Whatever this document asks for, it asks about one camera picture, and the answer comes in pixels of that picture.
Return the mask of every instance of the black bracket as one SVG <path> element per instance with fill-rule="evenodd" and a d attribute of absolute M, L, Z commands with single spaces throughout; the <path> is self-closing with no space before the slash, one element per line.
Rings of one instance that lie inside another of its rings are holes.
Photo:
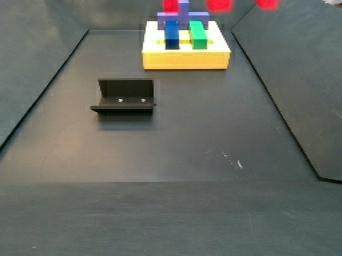
<path fill-rule="evenodd" d="M 91 110 L 99 113 L 152 111 L 152 79 L 99 79 L 101 100 Z"/>

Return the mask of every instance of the yellow base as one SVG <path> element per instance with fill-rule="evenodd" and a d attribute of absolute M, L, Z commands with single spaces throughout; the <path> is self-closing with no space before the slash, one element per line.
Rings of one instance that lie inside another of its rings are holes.
<path fill-rule="evenodd" d="M 158 22 L 148 21 L 145 25 L 143 44 L 144 69 L 227 69 L 230 61 L 230 47 L 226 43 L 215 21 L 208 22 L 208 48 L 192 50 L 187 33 L 180 32 L 180 49 L 166 50 L 164 33 L 158 30 Z"/>

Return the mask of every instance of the red object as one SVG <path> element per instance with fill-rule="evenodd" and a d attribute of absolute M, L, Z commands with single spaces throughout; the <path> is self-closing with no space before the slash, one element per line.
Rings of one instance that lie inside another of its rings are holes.
<path fill-rule="evenodd" d="M 256 0 L 256 5 L 262 10 L 276 10 L 279 8 L 279 3 L 280 0 Z"/>
<path fill-rule="evenodd" d="M 179 11 L 179 0 L 164 0 L 163 5 L 164 5 L 164 12 L 178 12 Z"/>
<path fill-rule="evenodd" d="M 234 0 L 207 0 L 210 12 L 231 12 Z"/>

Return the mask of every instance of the green block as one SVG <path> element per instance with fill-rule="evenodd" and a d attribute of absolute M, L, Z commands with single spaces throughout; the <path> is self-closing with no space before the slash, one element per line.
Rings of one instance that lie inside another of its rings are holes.
<path fill-rule="evenodd" d="M 192 44 L 192 49 L 207 49 L 208 47 L 208 38 L 206 34 L 206 29 L 203 27 L 203 23 L 198 20 L 188 22 L 188 30 L 190 30 L 190 39 Z"/>

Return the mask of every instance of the gray wall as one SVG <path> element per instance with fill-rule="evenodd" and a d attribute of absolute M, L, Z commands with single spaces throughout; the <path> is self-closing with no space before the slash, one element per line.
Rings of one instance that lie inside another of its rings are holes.
<path fill-rule="evenodd" d="M 254 8 L 234 34 L 320 177 L 342 180 L 342 10 L 320 0 Z"/>
<path fill-rule="evenodd" d="M 0 0 L 0 146 L 87 30 L 55 0 Z"/>
<path fill-rule="evenodd" d="M 61 0 L 91 29 L 144 29 L 162 11 L 163 0 Z M 206 11 L 206 0 L 190 0 L 191 11 Z M 234 11 L 212 15 L 227 28 L 236 23 L 254 5 L 254 0 L 235 1 Z"/>

